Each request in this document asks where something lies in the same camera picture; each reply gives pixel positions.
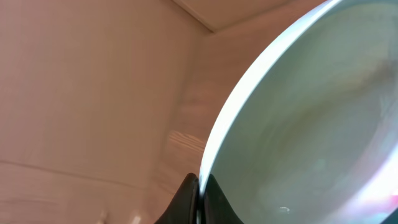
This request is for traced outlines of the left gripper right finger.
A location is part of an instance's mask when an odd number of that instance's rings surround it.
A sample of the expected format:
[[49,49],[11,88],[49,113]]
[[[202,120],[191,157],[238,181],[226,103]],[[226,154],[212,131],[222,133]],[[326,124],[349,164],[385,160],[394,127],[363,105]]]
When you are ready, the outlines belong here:
[[208,178],[203,195],[201,222],[204,224],[243,224],[212,174]]

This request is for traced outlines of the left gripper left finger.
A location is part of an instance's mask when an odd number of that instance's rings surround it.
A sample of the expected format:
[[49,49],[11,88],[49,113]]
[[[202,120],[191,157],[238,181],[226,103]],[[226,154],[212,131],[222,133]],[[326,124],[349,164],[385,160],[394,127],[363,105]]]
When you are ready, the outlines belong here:
[[197,221],[198,177],[189,173],[155,224],[194,224]]

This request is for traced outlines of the light blue plate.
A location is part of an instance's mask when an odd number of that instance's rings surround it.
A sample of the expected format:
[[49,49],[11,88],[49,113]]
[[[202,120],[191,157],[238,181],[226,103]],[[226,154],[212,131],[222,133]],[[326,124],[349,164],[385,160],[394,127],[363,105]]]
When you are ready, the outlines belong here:
[[396,223],[397,1],[326,1],[271,42],[211,130],[201,206],[210,174],[243,223]]

